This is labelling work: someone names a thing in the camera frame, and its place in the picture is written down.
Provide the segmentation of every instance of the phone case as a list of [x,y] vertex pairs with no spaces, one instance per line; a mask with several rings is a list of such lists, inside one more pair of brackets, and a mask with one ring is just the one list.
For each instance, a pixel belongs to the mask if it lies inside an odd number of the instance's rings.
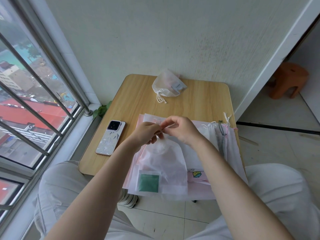
[[108,130],[108,129],[106,130],[96,149],[96,154],[105,155],[105,156],[112,155],[113,151],[115,150],[118,144],[121,133],[126,125],[124,121],[120,121],[120,122],[121,124],[117,131]]

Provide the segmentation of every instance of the wooden table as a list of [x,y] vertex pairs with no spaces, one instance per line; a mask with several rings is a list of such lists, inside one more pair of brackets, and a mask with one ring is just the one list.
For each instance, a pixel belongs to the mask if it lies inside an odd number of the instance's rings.
[[[107,129],[110,120],[125,121],[120,143],[135,129],[139,114],[151,114],[160,117],[170,115],[186,116],[191,120],[219,121],[226,123],[223,112],[230,118],[230,126],[236,128],[229,88],[221,82],[181,79],[188,88],[177,97],[164,97],[168,102],[158,103],[152,89],[156,76],[128,75],[118,90],[113,102],[94,133],[79,163],[81,173],[95,175],[108,156],[98,155],[95,150]],[[240,148],[238,131],[235,130]]]

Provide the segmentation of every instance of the tiled floor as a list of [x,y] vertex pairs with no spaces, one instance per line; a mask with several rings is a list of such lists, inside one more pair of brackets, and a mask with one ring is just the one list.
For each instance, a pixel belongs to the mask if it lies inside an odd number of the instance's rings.
[[[272,100],[264,88],[239,121],[320,131],[320,125],[298,95]],[[320,208],[320,137],[290,131],[238,126],[245,165],[281,163],[306,177]],[[203,230],[221,215],[217,202],[193,203],[140,197],[134,209],[118,206],[133,225],[156,239],[184,239]]]

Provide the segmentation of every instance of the light gray pants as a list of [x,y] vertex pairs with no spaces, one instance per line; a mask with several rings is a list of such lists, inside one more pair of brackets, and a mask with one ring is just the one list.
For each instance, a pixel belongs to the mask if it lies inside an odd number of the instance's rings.
[[[260,164],[246,167],[251,189],[277,215],[295,239],[319,239],[320,211],[311,201],[304,177],[282,164]],[[72,162],[62,162],[48,169],[40,182],[35,224],[44,237],[64,211],[82,191],[88,179]],[[118,209],[106,239],[150,239],[134,228],[128,217]],[[207,225],[190,239],[232,239],[223,216]]]

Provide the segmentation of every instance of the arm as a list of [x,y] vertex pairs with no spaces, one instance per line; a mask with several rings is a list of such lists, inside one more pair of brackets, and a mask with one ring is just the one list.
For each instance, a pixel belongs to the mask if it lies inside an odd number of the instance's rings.
[[197,152],[234,239],[293,239],[276,215],[188,118],[171,116],[161,126],[164,133],[176,136]]
[[45,240],[104,239],[134,154],[142,145],[155,143],[160,130],[150,122],[139,125],[75,198]]

